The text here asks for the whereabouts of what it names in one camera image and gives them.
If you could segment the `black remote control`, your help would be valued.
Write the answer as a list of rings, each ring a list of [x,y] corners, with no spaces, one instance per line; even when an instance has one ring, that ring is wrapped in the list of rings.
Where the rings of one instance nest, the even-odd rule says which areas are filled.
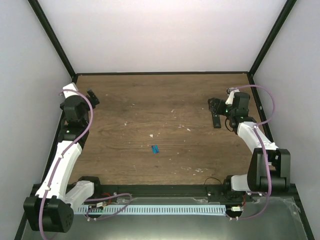
[[[217,113],[214,113],[214,112],[212,112],[211,115],[212,115],[213,127],[215,129],[220,129],[222,127],[221,126],[220,115],[217,114]]]

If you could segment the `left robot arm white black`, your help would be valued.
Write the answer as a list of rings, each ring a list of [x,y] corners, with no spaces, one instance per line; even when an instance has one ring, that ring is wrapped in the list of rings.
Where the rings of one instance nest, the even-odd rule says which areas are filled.
[[[34,196],[23,203],[23,209],[33,231],[66,233],[72,226],[75,211],[89,199],[97,202],[102,189],[90,180],[80,180],[67,190],[71,173],[81,155],[93,122],[93,109],[99,99],[93,91],[79,92],[74,83],[62,88],[64,101],[60,105],[64,120],[56,152],[48,173]]]

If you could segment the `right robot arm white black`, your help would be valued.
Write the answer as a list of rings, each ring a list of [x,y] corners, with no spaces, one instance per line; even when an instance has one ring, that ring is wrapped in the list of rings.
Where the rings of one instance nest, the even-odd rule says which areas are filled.
[[[252,153],[248,172],[229,175],[222,188],[223,198],[236,200],[240,192],[271,193],[287,192],[290,188],[291,154],[279,148],[259,129],[256,120],[249,115],[250,95],[239,90],[229,93],[227,100],[208,99],[208,109],[215,129],[221,128],[220,117],[229,123],[227,128],[239,136]]]

